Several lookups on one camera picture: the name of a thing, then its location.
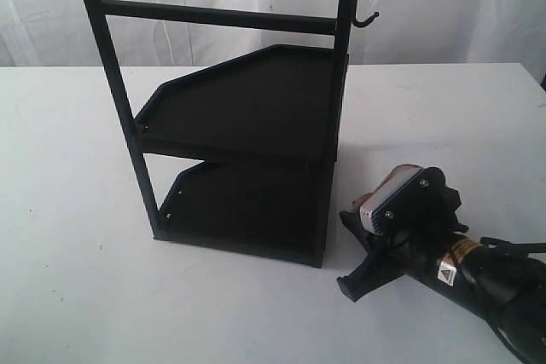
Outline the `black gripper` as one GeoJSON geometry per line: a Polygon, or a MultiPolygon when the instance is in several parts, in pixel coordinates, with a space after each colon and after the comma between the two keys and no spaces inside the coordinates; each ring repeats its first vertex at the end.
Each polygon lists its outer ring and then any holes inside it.
{"type": "Polygon", "coordinates": [[[395,197],[393,213],[386,214],[386,254],[384,239],[366,230],[357,213],[341,211],[343,226],[368,253],[351,273],[336,279],[341,292],[355,303],[396,280],[399,266],[451,266],[449,248],[464,232],[456,217],[461,204],[443,171],[424,168],[395,197]]]}

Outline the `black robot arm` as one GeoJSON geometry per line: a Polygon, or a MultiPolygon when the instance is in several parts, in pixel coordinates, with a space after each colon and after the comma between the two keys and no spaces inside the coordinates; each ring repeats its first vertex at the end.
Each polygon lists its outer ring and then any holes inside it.
{"type": "Polygon", "coordinates": [[[402,164],[340,220],[366,251],[338,278],[353,302],[406,275],[482,319],[522,363],[545,361],[543,243],[468,237],[438,167],[402,164]]]}

